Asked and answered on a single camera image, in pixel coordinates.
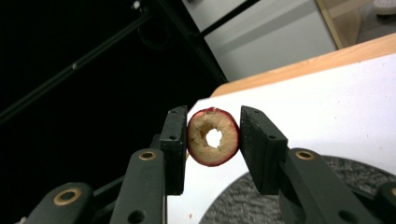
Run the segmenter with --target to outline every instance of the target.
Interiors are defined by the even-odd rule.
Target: circular platform
[[[367,164],[335,157],[323,157],[345,183],[370,194],[383,183],[396,181],[396,176]],[[235,180],[211,204],[200,224],[267,223],[283,224],[278,196],[262,196],[251,175]]]

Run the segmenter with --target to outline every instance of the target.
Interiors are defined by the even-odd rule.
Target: apple flesh
[[[214,129],[221,132],[217,147],[210,146],[206,140],[206,135]],[[239,127],[229,112],[209,107],[192,115],[187,127],[187,149],[198,163],[209,167],[222,165],[238,148]]]

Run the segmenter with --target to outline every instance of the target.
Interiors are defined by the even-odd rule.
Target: black background
[[[1,1],[0,111],[136,20],[131,4]],[[164,36],[161,21],[144,27],[152,40]],[[2,223],[66,182],[98,189],[120,177],[168,110],[210,96],[220,83],[171,36],[169,48],[153,49],[134,31],[0,127]]]

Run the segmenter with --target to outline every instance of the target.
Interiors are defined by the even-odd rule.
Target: white table surface
[[[264,112],[289,139],[289,148],[361,161],[396,175],[396,54],[202,99],[188,119],[216,106],[239,124],[241,105]],[[168,196],[168,223],[199,223],[210,204],[247,171],[240,152],[210,168],[189,157],[183,194]]]

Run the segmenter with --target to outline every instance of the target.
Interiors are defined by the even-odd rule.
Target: white wall
[[[243,0],[182,0],[198,28]],[[205,37],[229,81],[336,50],[315,0],[262,0]]]

